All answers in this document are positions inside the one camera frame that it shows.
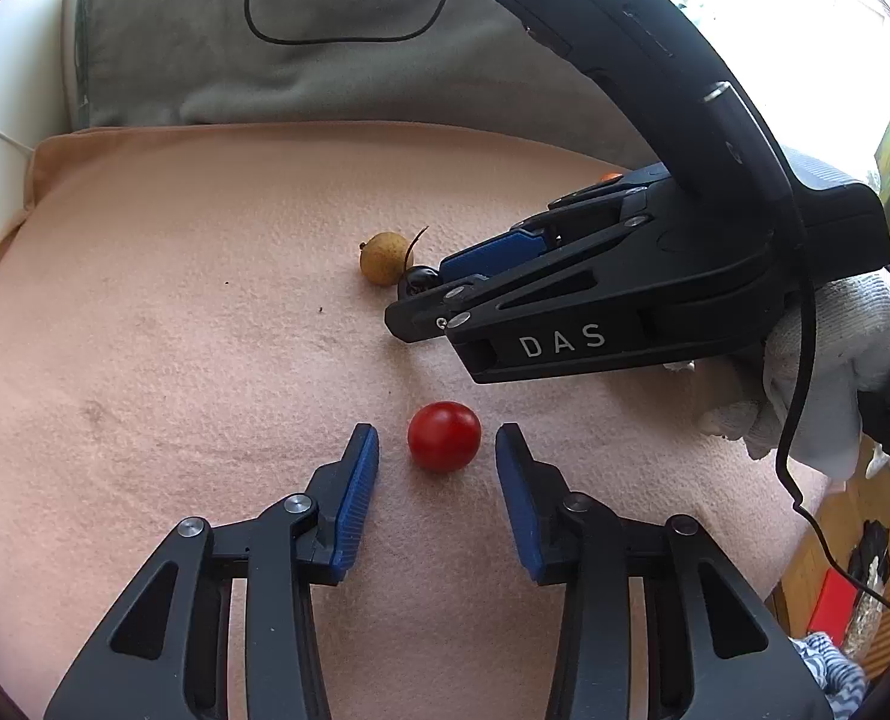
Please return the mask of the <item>brown longan fruit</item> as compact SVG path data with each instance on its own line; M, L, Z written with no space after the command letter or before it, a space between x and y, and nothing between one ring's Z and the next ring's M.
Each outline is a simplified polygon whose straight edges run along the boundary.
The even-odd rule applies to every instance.
M358 268L362 277L374 286L391 288L413 265L413 249L424 236L426 227L408 239L399 232L378 232L360 244Z

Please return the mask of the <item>red cherry tomato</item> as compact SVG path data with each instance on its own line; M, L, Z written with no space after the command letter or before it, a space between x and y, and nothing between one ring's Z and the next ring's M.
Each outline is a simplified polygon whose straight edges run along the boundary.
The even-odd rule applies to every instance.
M481 447L482 427L476 413L458 401L435 401L420 408L407 428L413 463L430 473L459 472Z

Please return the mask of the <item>striped blue white cloth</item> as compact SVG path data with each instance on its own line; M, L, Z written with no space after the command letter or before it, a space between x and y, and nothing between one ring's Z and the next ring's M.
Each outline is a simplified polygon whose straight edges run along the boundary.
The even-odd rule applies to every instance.
M852 718L870 687L863 668L850 660L825 632L792 639L792 645L824 692L835 720Z

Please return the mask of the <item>grey cushion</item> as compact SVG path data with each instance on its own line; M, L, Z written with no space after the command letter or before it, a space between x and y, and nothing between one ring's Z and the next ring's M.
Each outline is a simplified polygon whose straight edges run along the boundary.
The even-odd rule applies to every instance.
M77 0L72 21L80 128L419 122L655 158L493 0Z

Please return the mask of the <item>peach fleece blanket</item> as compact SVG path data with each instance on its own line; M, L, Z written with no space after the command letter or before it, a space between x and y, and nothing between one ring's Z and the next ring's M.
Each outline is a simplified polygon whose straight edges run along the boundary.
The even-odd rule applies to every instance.
M624 517L696 517L758 592L804 535L769 463L700 434L666 369L477 385L443 340L386 330L358 249L425 262L606 174L601 161L419 125L90 130L35 154L0 261L0 683L29 717L182 517L238 522L307 484L352 429L380 470L346 582L314 595L339 718L538 718L559 590L523 571L490 447L412 465L432 401Z

